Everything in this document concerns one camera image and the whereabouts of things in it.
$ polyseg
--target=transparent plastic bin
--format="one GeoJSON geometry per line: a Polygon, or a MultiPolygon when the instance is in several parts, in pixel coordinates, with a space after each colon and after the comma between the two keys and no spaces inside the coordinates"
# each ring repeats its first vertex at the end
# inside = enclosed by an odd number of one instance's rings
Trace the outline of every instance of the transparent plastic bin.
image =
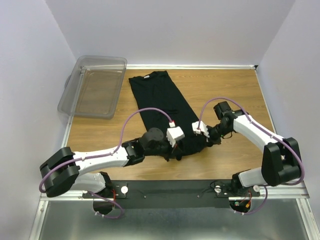
{"type": "Polygon", "coordinates": [[[82,56],[74,66],[58,104],[69,116],[111,119],[116,111],[127,60],[82,56]]]}

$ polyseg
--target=wooden table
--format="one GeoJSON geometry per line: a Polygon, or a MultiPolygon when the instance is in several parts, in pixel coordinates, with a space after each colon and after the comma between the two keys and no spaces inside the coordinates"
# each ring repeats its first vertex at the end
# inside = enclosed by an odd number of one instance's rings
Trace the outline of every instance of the wooden table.
{"type": "MultiPolygon", "coordinates": [[[[199,116],[204,103],[218,96],[240,103],[255,120],[272,130],[272,124],[255,75],[251,69],[170,69],[171,79],[194,112],[199,116]]],[[[138,109],[128,78],[145,76],[150,69],[126,71],[115,115],[112,119],[74,117],[67,145],[72,151],[89,152],[115,147],[119,142],[125,119],[138,109]]],[[[208,105],[203,121],[214,126],[219,123],[213,106],[208,105]]],[[[123,141],[132,140],[146,132],[139,114],[127,124],[123,141]]],[[[184,156],[181,161],[166,162],[158,156],[148,156],[143,163],[104,171],[112,180],[202,180],[230,179],[232,174],[260,167],[262,153],[244,136],[233,134],[221,145],[184,156]]]]}

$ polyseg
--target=white enclosure wall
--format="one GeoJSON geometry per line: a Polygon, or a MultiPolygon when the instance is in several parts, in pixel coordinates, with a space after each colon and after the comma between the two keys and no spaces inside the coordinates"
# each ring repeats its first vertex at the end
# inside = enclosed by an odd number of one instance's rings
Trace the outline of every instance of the white enclosure wall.
{"type": "Polygon", "coordinates": [[[259,64],[294,0],[46,0],[76,58],[259,64]]]}
{"type": "Polygon", "coordinates": [[[43,0],[1,1],[0,239],[29,239],[39,166],[61,144],[57,105],[75,58],[43,0]]]}
{"type": "Polygon", "coordinates": [[[277,132],[295,137],[320,225],[320,1],[297,0],[257,68],[277,132]]]}

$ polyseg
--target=metal floor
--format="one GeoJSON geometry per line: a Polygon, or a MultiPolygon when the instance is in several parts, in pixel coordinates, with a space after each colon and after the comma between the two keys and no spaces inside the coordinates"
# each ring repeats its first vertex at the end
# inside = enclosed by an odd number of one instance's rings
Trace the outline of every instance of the metal floor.
{"type": "MultiPolygon", "coordinates": [[[[261,203],[253,201],[253,208],[261,203]]],[[[304,240],[295,199],[269,199],[253,215],[225,208],[128,209],[95,216],[92,201],[49,201],[41,240],[304,240]]]]}

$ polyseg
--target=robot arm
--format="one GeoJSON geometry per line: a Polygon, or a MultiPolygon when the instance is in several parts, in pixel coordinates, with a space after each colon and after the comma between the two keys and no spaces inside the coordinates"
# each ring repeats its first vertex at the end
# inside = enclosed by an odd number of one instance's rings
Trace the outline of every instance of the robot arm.
{"type": "Polygon", "coordinates": [[[110,182],[109,176],[104,172],[90,172],[135,165],[145,156],[162,156],[169,160],[181,154],[179,141],[184,136],[179,126],[172,125],[166,137],[160,129],[151,128],[142,137],[124,142],[120,147],[91,152],[72,152],[70,147],[63,147],[40,166],[45,193],[52,198],[69,190],[100,192],[110,182]]]}
{"type": "MultiPolygon", "coordinates": [[[[300,165],[292,152],[277,140],[280,139],[289,146],[300,158],[298,142],[294,138],[274,134],[242,110],[233,111],[227,102],[217,104],[214,111],[220,123],[210,127],[202,121],[194,122],[192,128],[196,134],[204,134],[209,143],[218,145],[225,135],[240,133],[263,152],[261,167],[232,176],[232,191],[237,192],[255,185],[277,186],[302,176],[300,165]]],[[[103,172],[90,172],[135,165],[141,163],[145,156],[162,156],[168,161],[169,158],[180,155],[179,140],[184,137],[184,133],[180,127],[171,124],[166,137],[160,129],[151,128],[140,138],[105,150],[72,152],[69,147],[61,148],[40,166],[46,195],[56,197],[68,190],[98,193],[110,182],[109,176],[103,172]]]]}
{"type": "Polygon", "coordinates": [[[203,133],[216,144],[220,144],[221,138],[227,134],[240,133],[263,152],[261,167],[238,172],[232,176],[231,185],[234,191],[254,185],[277,186],[301,176],[299,163],[278,141],[286,143],[301,158],[298,142],[294,138],[284,138],[269,131],[250,115],[247,117],[242,110],[233,111],[226,101],[217,104],[213,109],[220,123],[215,127],[209,127],[203,122],[195,122],[192,124],[195,133],[203,133]]]}

